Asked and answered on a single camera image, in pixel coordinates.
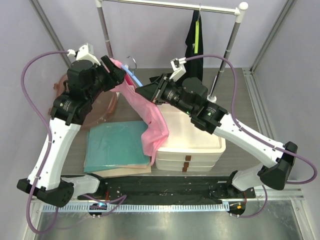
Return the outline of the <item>blue clothes hanger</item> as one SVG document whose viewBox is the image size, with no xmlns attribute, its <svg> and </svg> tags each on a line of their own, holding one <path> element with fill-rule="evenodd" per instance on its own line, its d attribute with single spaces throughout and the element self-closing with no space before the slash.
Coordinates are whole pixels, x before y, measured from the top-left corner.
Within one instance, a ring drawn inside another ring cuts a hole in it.
<svg viewBox="0 0 320 240">
<path fill-rule="evenodd" d="M 137 70 L 138 67 L 136 60 L 130 55 L 127 57 L 127 59 L 131 59 L 133 61 L 134 68 L 130 69 L 128 64 L 122 64 L 121 68 L 130 76 L 130 78 L 136 83 L 138 87 L 142 87 L 143 84 L 135 75 L 135 70 Z"/>
</svg>

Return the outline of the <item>black t shirt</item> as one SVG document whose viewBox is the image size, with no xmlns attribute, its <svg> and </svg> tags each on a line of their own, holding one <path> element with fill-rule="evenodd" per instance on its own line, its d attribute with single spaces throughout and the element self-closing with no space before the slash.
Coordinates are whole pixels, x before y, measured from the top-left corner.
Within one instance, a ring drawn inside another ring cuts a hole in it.
<svg viewBox="0 0 320 240">
<path fill-rule="evenodd" d="M 204 54 L 202 18 L 199 10 L 195 10 L 192 15 L 189 31 L 185 39 L 185 55 L 184 58 L 175 59 L 173 64 L 173 72 L 167 73 L 166 76 L 175 81 L 177 86 L 181 86 L 187 79 L 203 81 L 204 60 L 197 58 L 187 61 L 187 59 Z"/>
</svg>

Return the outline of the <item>pink t shirt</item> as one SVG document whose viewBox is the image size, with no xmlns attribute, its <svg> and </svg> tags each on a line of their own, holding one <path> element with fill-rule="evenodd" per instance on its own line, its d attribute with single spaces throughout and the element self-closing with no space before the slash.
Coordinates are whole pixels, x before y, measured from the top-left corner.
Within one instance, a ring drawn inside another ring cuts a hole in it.
<svg viewBox="0 0 320 240">
<path fill-rule="evenodd" d="M 169 137 L 168 126 L 158 106 L 135 92 L 136 86 L 134 82 L 137 81 L 137 78 L 133 76 L 131 71 L 118 60 L 111 59 L 111 61 L 118 69 L 125 71 L 123 83 L 111 91 L 121 93 L 129 105 L 147 124 L 147 129 L 141 135 L 141 143 L 143 153 L 150 157 L 150 165 L 152 166 L 156 160 L 157 150 Z"/>
</svg>

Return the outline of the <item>lime green clothes hanger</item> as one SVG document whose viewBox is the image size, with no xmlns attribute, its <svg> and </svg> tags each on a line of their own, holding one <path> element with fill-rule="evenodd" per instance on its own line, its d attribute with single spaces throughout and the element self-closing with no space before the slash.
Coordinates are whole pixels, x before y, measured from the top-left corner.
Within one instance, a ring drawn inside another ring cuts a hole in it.
<svg viewBox="0 0 320 240">
<path fill-rule="evenodd" d="M 200 35 L 200 16 L 201 16 L 201 5 L 199 5 L 198 16 L 195 22 L 195 36 L 194 36 L 194 54 L 199 52 L 199 35 Z"/>
</svg>

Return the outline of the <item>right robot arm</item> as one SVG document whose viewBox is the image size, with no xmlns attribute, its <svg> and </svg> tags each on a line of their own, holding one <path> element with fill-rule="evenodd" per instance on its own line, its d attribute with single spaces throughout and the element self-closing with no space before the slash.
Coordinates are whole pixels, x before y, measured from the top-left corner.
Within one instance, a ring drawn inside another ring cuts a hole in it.
<svg viewBox="0 0 320 240">
<path fill-rule="evenodd" d="M 135 92 L 153 104 L 170 104 L 187 114 L 199 130 L 234 143 L 260 161 L 255 167 L 231 173 L 225 186 L 228 197 L 236 198 L 261 185 L 278 191 L 285 188 L 295 163 L 292 154 L 297 152 L 297 145 L 274 141 L 253 129 L 245 133 L 245 128 L 233 120 L 231 113 L 207 100 L 208 89 L 196 77 L 187 78 L 178 86 L 162 74 Z"/>
</svg>

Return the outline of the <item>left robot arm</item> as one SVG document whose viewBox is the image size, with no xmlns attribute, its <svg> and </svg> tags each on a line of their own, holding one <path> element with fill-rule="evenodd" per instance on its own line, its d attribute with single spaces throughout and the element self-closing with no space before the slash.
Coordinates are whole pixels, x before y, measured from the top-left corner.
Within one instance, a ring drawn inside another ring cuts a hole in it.
<svg viewBox="0 0 320 240">
<path fill-rule="evenodd" d="M 94 63 L 74 61 L 67 70 L 63 92 L 54 100 L 48 134 L 35 167 L 27 178 L 18 180 L 17 188 L 42 202 L 62 208 L 72 198 L 90 194 L 100 200 L 107 192 L 102 178 L 89 173 L 80 177 L 62 177 L 62 168 L 70 146 L 98 96 L 125 80 L 126 72 L 108 56 Z"/>
</svg>

